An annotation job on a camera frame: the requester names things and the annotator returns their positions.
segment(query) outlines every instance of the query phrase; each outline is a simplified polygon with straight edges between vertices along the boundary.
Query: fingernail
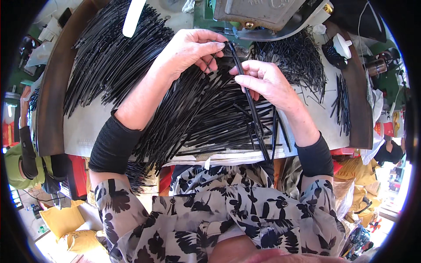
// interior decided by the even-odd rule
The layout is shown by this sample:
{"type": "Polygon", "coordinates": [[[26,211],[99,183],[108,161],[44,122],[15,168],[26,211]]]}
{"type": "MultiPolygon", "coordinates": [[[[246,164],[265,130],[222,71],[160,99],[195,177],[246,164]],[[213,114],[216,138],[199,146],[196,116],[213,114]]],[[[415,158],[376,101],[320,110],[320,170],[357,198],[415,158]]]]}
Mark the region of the fingernail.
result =
{"type": "Polygon", "coordinates": [[[235,82],[237,82],[238,84],[242,84],[244,82],[244,77],[241,75],[237,75],[234,77],[235,82]]]}
{"type": "Polygon", "coordinates": [[[218,44],[216,44],[216,47],[218,49],[223,49],[225,47],[225,44],[224,43],[218,43],[218,44]]]}

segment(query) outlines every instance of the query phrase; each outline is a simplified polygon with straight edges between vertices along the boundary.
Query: black and white floral shirt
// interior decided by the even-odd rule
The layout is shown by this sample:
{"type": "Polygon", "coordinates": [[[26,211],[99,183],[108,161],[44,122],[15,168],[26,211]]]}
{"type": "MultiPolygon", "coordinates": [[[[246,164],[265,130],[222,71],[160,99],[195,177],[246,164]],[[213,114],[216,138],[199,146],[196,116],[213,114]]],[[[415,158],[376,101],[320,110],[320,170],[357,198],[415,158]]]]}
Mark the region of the black and white floral shirt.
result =
{"type": "Polygon", "coordinates": [[[207,262],[218,239],[240,228],[258,249],[337,257],[345,229],[332,185],[316,180],[295,200],[273,189],[260,165],[176,166],[170,197],[154,197],[148,214],[121,181],[95,189],[113,262],[207,262]]]}

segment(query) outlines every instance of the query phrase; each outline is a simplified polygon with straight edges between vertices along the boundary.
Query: brass bolt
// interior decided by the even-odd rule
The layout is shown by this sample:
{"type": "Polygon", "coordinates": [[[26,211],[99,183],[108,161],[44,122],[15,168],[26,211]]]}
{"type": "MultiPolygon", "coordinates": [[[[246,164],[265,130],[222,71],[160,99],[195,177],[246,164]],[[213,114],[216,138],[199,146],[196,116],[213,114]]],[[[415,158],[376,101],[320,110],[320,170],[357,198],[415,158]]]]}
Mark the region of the brass bolt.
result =
{"type": "Polygon", "coordinates": [[[326,13],[328,13],[329,15],[333,13],[333,7],[329,4],[325,4],[325,6],[323,7],[323,9],[326,11],[326,13]]]}
{"type": "Polygon", "coordinates": [[[245,26],[248,27],[248,28],[252,28],[254,26],[254,23],[253,22],[247,22],[245,24],[245,26]]]}

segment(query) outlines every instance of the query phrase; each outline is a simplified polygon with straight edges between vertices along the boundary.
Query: person in green jacket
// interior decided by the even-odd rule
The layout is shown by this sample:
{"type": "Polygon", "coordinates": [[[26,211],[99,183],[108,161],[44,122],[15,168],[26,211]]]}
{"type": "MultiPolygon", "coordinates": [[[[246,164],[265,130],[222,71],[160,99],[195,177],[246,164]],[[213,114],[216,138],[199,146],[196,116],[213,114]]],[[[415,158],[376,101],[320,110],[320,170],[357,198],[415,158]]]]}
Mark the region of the person in green jacket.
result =
{"type": "Polygon", "coordinates": [[[20,143],[5,153],[5,165],[9,184],[16,189],[27,189],[45,183],[46,173],[53,178],[51,158],[39,157],[34,150],[28,126],[29,101],[24,101],[31,91],[27,86],[21,95],[21,118],[19,121],[20,143]]]}

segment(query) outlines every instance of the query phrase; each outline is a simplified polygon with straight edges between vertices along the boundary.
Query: green jacket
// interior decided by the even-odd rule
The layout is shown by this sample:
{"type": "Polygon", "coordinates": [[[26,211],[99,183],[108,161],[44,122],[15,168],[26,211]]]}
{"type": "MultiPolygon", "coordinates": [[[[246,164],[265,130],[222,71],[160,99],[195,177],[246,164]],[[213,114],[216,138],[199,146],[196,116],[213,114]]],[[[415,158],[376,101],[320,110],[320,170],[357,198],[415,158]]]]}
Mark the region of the green jacket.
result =
{"type": "MultiPolygon", "coordinates": [[[[16,189],[27,189],[45,181],[42,158],[38,156],[38,153],[36,151],[35,154],[38,175],[33,180],[24,179],[19,171],[19,159],[22,156],[22,147],[20,143],[8,149],[8,151],[4,154],[7,179],[9,180],[9,184],[11,186],[13,186],[16,189]]],[[[47,171],[53,174],[53,170],[51,169],[51,158],[49,156],[43,158],[47,166],[47,171]]]]}

